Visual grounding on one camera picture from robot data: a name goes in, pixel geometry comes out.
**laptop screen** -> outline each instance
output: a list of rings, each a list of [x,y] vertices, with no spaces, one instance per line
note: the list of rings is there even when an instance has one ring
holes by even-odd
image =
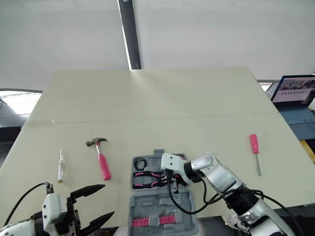
[[[271,98],[277,108],[308,107],[315,97],[315,75],[283,76]]]

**pink hammer handle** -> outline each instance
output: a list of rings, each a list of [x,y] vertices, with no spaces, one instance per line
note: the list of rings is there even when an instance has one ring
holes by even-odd
[[[98,155],[98,162],[100,169],[102,170],[103,179],[109,180],[111,178],[111,175],[106,162],[106,157],[103,154]]]

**screwdriver bit set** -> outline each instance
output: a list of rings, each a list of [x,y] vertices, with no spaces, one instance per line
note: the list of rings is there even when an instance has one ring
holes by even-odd
[[[158,216],[158,222],[156,221],[156,217],[153,215],[152,216],[134,217],[132,219],[132,226],[133,227],[159,226],[159,225],[174,224],[174,223],[176,223],[175,213],[160,214]]]

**window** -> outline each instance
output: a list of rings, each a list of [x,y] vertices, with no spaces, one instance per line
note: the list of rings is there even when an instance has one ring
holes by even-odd
[[[268,91],[268,89],[270,88],[270,86],[272,85],[272,83],[259,83],[259,85],[261,86],[261,88],[264,91]]]
[[[0,100],[6,103],[17,115],[32,113],[40,92],[0,91]]]

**white table surface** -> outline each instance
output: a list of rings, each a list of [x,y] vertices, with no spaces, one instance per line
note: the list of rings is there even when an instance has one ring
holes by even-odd
[[[249,135],[259,139],[263,176],[258,177]],[[96,149],[85,142],[104,137],[103,153],[112,179],[103,181]],[[81,223],[115,211],[106,227],[127,225],[131,161],[154,149],[185,153],[211,151],[248,187],[283,203],[313,203],[315,166],[249,70],[191,69],[59,72],[45,90],[0,169],[0,222],[29,188],[41,181],[68,195],[105,183],[76,203]],[[57,183],[60,149],[64,183]],[[196,208],[201,183],[191,184]],[[214,190],[208,186],[208,198]],[[32,192],[11,222],[40,210],[44,187]],[[230,213],[223,201],[198,217]]]

